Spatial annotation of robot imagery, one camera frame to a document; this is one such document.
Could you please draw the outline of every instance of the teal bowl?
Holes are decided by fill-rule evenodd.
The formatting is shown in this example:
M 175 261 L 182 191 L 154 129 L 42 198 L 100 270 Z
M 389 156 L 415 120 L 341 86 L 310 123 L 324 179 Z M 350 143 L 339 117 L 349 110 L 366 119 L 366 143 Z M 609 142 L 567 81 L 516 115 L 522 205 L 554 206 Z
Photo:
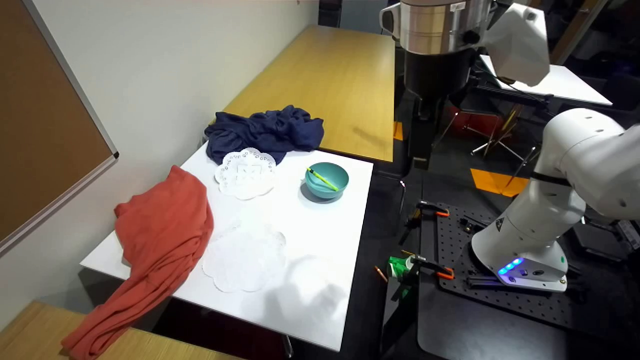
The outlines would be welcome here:
M 306 171 L 305 182 L 307 184 L 307 188 L 317 197 L 322 199 L 334 199 L 342 195 L 342 192 L 349 184 L 349 174 L 347 174 L 342 167 L 334 163 L 317 163 L 311 165 L 310 168 L 338 188 L 338 191 L 332 190 L 314 174 Z

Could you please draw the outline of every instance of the black mat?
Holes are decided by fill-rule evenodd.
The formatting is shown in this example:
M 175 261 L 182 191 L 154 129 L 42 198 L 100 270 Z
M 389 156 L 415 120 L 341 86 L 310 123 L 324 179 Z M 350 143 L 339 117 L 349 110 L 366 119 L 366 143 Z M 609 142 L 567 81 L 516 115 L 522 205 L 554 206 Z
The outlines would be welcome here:
M 574 329 L 613 343 L 637 342 L 639 309 L 634 304 L 638 289 L 624 268 L 586 261 L 576 256 L 566 238 L 560 239 L 568 261 L 578 265 L 582 274 L 577 281 L 588 284 L 584 300 L 569 293 L 532 293 L 517 289 L 508 291 L 470 288 L 468 274 L 483 274 L 486 270 L 470 253 L 471 234 L 460 225 L 463 215 L 485 222 L 493 218 L 485 213 L 474 213 L 444 203 L 451 210 L 448 218 L 438 218 L 438 260 L 453 267 L 456 278 L 440 280 L 440 287 L 457 295 L 497 307 L 550 325 Z

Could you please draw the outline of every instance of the white table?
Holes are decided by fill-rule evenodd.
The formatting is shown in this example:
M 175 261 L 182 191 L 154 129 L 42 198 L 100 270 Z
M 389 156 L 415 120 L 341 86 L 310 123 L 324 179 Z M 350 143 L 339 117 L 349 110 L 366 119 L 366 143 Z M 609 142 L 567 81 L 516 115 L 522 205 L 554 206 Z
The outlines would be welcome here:
M 480 55 L 480 59 L 482 59 L 489 71 L 495 76 L 491 58 L 487 55 Z M 498 81 L 498 85 L 503 90 L 514 91 L 509 85 L 501 81 Z M 592 104 L 607 106 L 612 104 L 611 101 L 600 95 L 599 92 L 564 66 L 551 65 L 547 76 L 536 86 L 527 86 L 519 81 L 513 83 L 512 86 L 529 94 L 553 94 L 554 97 L 564 100 L 590 102 Z
M 287 265 L 283 275 L 260 291 L 223 293 L 203 273 L 201 260 L 173 296 L 339 351 L 373 165 L 321 151 L 290 152 L 276 168 L 276 186 L 267 195 L 242 201 L 220 193 L 213 179 L 217 165 L 205 149 L 206 144 L 182 168 L 207 187 L 213 234 L 237 217 L 261 218 L 285 235 Z M 349 186 L 333 202 L 313 202 L 301 192 L 305 169 L 322 161 L 336 163 L 349 174 Z M 250 261 L 242 254 L 238 259 Z M 81 265 L 121 279 L 130 271 L 115 232 Z

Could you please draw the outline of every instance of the paper doily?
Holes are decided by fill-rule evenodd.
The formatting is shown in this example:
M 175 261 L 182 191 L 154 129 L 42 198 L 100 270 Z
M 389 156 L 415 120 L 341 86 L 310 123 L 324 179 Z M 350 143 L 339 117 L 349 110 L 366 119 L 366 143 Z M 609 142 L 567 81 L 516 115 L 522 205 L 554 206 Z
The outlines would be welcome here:
M 202 270 L 220 291 L 258 291 L 283 274 L 285 237 L 270 225 L 243 222 L 214 235 Z
M 225 155 L 214 177 L 221 193 L 249 200 L 273 188 L 275 169 L 276 161 L 271 155 L 248 147 Z

